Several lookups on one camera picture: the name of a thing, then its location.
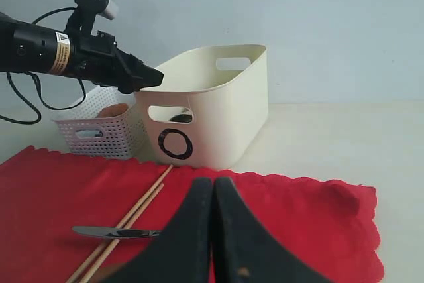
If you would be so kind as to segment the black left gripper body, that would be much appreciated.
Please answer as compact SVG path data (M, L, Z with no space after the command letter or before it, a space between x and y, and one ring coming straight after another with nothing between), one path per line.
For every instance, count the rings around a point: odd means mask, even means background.
M88 80L105 87L131 87L129 54L117 48L115 37L70 34L71 54L68 77Z

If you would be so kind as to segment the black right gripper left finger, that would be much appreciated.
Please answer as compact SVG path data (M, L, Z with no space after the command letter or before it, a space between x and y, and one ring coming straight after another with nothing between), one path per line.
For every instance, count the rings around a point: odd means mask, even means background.
M181 206L149 246L104 282L208 282L212 182L196 178Z

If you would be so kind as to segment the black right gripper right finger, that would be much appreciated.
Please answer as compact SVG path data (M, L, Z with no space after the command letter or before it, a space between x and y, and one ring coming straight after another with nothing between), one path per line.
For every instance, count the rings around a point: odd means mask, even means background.
M213 187L213 267L216 282L330 281L273 238L228 177Z

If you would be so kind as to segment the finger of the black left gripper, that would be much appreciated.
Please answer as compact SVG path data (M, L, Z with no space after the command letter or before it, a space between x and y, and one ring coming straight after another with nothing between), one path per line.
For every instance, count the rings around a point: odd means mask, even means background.
M161 71L146 65L132 54L115 50L115 58L120 65L120 79L126 86L159 86L164 75Z
M117 85L117 89L122 94L132 94L140 91L141 86L136 78L122 78Z

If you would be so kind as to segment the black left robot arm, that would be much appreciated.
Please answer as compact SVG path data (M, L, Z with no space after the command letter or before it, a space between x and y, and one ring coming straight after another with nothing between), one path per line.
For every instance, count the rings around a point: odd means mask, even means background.
M132 94L158 87L161 71L117 47L105 32L57 31L1 15L1 71L36 72L91 81Z

